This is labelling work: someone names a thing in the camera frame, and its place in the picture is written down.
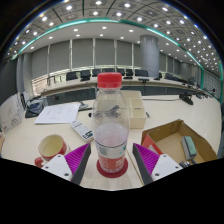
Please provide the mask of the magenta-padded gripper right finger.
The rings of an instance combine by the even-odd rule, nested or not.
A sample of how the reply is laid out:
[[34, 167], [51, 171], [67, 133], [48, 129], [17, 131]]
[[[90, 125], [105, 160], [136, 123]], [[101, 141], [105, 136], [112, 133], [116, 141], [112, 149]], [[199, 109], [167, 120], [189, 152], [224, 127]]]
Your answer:
[[145, 185], [180, 171], [182, 167], [167, 154], [157, 154], [137, 143], [132, 153], [136, 159], [141, 178]]

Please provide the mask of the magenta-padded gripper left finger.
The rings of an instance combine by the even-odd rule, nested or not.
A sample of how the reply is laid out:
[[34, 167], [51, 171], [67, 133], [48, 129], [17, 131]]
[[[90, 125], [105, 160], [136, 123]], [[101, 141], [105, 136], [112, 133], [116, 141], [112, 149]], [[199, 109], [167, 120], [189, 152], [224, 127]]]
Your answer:
[[66, 155], [58, 154], [54, 156], [42, 169], [79, 185], [90, 154], [91, 144], [87, 143]]

